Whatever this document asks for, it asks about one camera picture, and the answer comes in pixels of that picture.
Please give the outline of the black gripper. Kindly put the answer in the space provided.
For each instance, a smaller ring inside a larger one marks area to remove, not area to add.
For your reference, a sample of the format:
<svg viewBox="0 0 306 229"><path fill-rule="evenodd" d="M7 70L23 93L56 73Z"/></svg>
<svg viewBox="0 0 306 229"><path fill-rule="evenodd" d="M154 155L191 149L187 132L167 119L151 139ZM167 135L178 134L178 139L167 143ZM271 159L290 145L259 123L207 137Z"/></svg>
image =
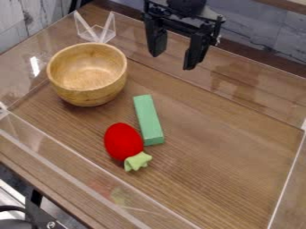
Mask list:
<svg viewBox="0 0 306 229"><path fill-rule="evenodd" d="M195 33L186 51L184 70L192 70L203 61L210 44L216 46L220 43L220 26L226 18L210 9L207 1L143 0L147 47L152 57L166 50L167 30L184 36Z"/></svg>

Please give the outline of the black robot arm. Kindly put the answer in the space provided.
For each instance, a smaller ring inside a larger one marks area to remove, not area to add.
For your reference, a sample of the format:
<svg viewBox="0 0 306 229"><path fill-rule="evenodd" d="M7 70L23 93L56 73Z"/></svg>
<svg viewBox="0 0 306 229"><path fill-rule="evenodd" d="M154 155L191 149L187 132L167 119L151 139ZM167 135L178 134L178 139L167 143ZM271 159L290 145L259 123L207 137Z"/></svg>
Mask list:
<svg viewBox="0 0 306 229"><path fill-rule="evenodd" d="M152 57L167 49L168 30L190 38L184 70L192 70L210 47L220 43L220 26L226 18L210 9L207 0L143 0L142 19Z"/></svg>

